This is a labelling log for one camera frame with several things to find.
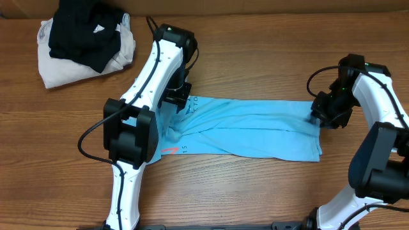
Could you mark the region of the light blue t-shirt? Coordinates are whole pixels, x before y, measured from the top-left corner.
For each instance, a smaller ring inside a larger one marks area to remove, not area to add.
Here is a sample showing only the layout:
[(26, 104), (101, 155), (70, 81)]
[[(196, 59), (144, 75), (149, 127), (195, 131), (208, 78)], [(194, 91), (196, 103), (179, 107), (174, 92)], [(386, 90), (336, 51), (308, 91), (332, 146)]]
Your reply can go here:
[(320, 128), (311, 117), (311, 105), (190, 96), (177, 111), (165, 103), (157, 113), (160, 139), (150, 162), (164, 155), (198, 154), (317, 162)]

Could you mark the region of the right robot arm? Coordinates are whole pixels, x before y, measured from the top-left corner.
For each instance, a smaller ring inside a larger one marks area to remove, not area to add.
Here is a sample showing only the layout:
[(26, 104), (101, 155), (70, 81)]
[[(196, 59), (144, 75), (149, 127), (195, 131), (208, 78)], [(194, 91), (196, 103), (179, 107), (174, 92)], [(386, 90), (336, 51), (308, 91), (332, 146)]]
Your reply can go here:
[(329, 93), (314, 96), (312, 117), (322, 128), (344, 128), (357, 106), (369, 131), (350, 162), (348, 184), (292, 229), (359, 229), (359, 220), (376, 209), (408, 212), (394, 206), (408, 199), (408, 115), (388, 68), (348, 54), (334, 69), (338, 77)]

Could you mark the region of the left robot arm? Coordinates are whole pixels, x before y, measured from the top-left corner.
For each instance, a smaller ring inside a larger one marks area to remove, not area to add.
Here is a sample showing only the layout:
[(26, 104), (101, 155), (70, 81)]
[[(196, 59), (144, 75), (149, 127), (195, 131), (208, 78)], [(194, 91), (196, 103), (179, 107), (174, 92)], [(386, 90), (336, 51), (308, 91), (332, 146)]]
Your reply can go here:
[(158, 148), (160, 110), (172, 118), (185, 108), (189, 70), (198, 58), (194, 33), (162, 24), (153, 33), (150, 56), (132, 87), (104, 105), (104, 148), (114, 162), (112, 201), (104, 229), (139, 227), (144, 169)]

